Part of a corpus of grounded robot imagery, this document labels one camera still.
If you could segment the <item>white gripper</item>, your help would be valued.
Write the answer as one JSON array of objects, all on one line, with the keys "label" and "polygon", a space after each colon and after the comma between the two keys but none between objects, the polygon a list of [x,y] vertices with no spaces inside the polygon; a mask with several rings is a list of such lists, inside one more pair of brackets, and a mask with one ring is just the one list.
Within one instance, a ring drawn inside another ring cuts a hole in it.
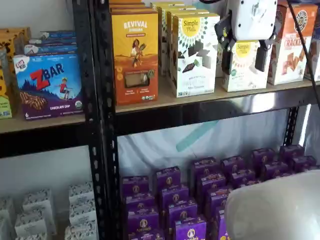
[{"label": "white gripper", "polygon": [[259,41],[255,68],[264,72],[267,57],[274,40],[270,37],[275,27],[276,0],[229,0],[227,14],[215,24],[214,29],[222,48],[222,71],[230,75],[231,55],[236,41]]}]

